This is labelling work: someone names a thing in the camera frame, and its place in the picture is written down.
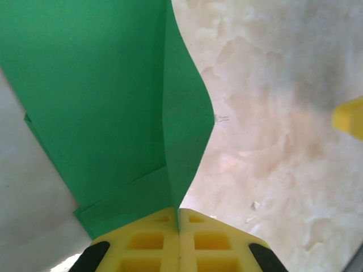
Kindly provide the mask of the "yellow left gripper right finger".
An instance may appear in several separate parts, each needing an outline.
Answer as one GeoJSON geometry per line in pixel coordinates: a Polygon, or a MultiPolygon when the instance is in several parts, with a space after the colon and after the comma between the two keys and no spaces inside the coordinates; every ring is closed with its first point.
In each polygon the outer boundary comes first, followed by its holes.
{"type": "Polygon", "coordinates": [[[191,209],[180,209],[179,270],[287,271],[262,239],[191,209]]]}

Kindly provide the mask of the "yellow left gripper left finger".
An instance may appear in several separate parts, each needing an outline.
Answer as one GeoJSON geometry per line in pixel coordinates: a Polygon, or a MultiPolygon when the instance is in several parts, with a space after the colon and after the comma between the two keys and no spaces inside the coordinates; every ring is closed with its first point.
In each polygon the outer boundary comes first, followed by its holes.
{"type": "Polygon", "coordinates": [[[175,209],[160,210],[96,238],[70,271],[178,271],[175,209]]]}

